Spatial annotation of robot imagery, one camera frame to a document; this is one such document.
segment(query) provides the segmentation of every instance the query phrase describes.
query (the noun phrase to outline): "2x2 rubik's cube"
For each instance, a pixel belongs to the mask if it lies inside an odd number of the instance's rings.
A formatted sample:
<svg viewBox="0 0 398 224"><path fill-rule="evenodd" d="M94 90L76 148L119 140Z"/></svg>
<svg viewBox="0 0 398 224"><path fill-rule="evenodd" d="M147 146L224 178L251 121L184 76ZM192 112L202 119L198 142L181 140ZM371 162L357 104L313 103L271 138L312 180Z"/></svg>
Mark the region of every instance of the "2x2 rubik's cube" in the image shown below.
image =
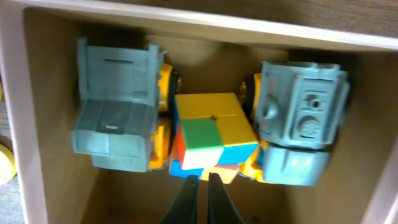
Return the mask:
<svg viewBox="0 0 398 224"><path fill-rule="evenodd" d="M257 147L257 139L234 93L175 96L176 135L170 175L219 173L225 184Z"/></svg>

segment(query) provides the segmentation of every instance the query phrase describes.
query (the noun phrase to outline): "toy dump truck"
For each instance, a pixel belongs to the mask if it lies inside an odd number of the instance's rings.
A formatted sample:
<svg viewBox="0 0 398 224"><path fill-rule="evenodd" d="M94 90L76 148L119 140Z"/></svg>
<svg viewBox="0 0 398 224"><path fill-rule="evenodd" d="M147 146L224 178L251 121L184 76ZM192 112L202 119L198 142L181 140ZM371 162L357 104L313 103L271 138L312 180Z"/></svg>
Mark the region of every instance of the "toy dump truck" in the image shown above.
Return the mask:
<svg viewBox="0 0 398 224"><path fill-rule="evenodd" d="M266 182L313 185L329 157L349 84L339 65L263 62L262 72L245 79L245 114L269 144L257 161Z"/></svg>
<svg viewBox="0 0 398 224"><path fill-rule="evenodd" d="M163 137L156 134L159 111L170 108L179 80L163 59L156 44L137 50L78 41L81 111L72 131L76 153L89 154L96 167L148 169L154 138Z"/></svg>

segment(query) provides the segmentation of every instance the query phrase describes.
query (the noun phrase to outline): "cardboard box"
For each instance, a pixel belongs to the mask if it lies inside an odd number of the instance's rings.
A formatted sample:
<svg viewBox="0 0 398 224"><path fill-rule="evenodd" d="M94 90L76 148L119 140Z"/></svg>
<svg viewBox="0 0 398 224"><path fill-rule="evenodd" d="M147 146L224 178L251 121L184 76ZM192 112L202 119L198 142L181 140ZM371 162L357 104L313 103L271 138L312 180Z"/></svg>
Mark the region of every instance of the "cardboard box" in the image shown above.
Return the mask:
<svg viewBox="0 0 398 224"><path fill-rule="evenodd" d="M364 216L371 223L387 216L388 209L374 213L372 205L380 197L373 192L392 176L382 172L398 129L398 39L83 0L1 1L0 25L2 81L29 223L158 223L183 185L167 170L101 170L89 156L73 153L82 35L111 47L156 41L181 72L185 93L237 92L262 60L341 64L353 91L317 186L237 177L227 189L247 223L359 223ZM393 189L386 205L397 195ZM206 205L207 183L201 182L199 223L206 222Z"/></svg>

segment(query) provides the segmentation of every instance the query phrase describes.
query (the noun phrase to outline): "brown table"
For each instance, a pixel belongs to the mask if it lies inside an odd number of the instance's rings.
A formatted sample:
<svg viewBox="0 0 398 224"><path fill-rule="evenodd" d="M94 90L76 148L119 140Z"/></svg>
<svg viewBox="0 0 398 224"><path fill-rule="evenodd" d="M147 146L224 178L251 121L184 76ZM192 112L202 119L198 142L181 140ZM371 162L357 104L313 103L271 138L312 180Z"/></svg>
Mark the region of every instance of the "brown table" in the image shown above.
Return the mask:
<svg viewBox="0 0 398 224"><path fill-rule="evenodd" d="M105 0L398 37L394 0Z"/></svg>

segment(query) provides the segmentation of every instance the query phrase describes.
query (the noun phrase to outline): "toy wheel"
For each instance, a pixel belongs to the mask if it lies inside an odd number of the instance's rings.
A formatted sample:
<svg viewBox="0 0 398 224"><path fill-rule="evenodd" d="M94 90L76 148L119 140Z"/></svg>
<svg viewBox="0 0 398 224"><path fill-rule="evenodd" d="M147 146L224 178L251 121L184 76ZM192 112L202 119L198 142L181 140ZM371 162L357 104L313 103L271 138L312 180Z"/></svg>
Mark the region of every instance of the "toy wheel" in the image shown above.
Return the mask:
<svg viewBox="0 0 398 224"><path fill-rule="evenodd" d="M244 114L248 119L250 119L253 110L255 92L254 75L250 75L241 82L241 86L239 87L239 100Z"/></svg>
<svg viewBox="0 0 398 224"><path fill-rule="evenodd" d="M171 65L164 63L159 74L159 112L166 112L172 109L174 96L179 94L182 82L180 74Z"/></svg>
<svg viewBox="0 0 398 224"><path fill-rule="evenodd" d="M180 73L173 68L169 83L169 95L168 95L169 110L173 108L174 96L180 94L181 86L182 86L182 78L180 76Z"/></svg>
<svg viewBox="0 0 398 224"><path fill-rule="evenodd" d="M154 154L149 162L148 169L163 169L167 163L169 156L170 137L171 137L171 120L169 118L161 118L153 135Z"/></svg>
<svg viewBox="0 0 398 224"><path fill-rule="evenodd" d="M0 185L7 183L17 174L13 153L0 144Z"/></svg>

